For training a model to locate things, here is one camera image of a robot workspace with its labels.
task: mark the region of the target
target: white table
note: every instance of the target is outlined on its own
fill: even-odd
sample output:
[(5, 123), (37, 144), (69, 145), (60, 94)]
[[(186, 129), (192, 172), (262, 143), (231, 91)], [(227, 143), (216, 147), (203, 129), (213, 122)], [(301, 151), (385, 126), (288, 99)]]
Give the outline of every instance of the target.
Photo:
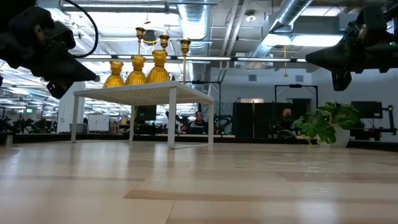
[(209, 104), (209, 135), (208, 144), (213, 144), (214, 126), (214, 99), (204, 93), (194, 90), (176, 81), (163, 83), (150, 83), (145, 85), (130, 85), (116, 88), (98, 90), (83, 90), (74, 92), (75, 105), (73, 107), (72, 142), (76, 142), (76, 124), (79, 97), (103, 100), (111, 103), (131, 105), (130, 138), (132, 141), (134, 130), (135, 106), (149, 106), (169, 104), (169, 130), (167, 145), (171, 149), (175, 147), (175, 110), (177, 103), (205, 103)]

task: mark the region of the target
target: potted plant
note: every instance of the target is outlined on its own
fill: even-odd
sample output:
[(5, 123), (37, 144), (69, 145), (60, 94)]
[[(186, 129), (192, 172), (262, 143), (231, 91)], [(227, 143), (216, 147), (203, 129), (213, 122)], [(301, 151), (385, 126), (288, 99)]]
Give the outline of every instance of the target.
[(359, 122), (359, 111), (352, 105), (326, 103), (294, 121), (292, 128), (301, 129), (309, 142), (317, 137), (318, 144), (346, 147), (349, 129)]

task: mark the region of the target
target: table top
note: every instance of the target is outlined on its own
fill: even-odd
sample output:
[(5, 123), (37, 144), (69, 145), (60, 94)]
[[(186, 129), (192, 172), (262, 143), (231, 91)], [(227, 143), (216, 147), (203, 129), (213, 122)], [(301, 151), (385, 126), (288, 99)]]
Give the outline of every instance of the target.
[(177, 103), (212, 103), (213, 97), (194, 90), (177, 81), (129, 85), (98, 90), (74, 92), (75, 96), (103, 100), (124, 105), (147, 106), (169, 103), (169, 90), (177, 89)]

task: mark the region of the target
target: gold vase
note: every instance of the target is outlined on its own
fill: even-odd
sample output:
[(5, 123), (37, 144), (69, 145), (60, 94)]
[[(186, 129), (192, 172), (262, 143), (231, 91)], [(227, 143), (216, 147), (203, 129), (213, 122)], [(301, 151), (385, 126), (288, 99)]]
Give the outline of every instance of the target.
[(164, 68), (167, 52), (165, 50), (152, 51), (155, 67), (149, 72), (146, 83), (158, 83), (170, 81), (169, 73)]
[(109, 62), (111, 64), (112, 74), (106, 79), (104, 86), (102, 88), (113, 88), (124, 86), (123, 79), (120, 77), (122, 72), (123, 62), (112, 60)]
[(127, 77), (125, 85), (141, 85), (145, 84), (145, 75), (142, 72), (142, 68), (144, 68), (145, 58), (141, 55), (133, 55), (131, 56), (132, 66), (134, 70)]

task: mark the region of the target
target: light wood floor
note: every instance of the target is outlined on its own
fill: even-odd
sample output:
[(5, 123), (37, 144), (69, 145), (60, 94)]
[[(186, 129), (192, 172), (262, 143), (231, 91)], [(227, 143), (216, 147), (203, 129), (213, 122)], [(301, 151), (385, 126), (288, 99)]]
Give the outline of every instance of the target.
[(0, 223), (398, 223), (398, 154), (296, 145), (0, 148)]

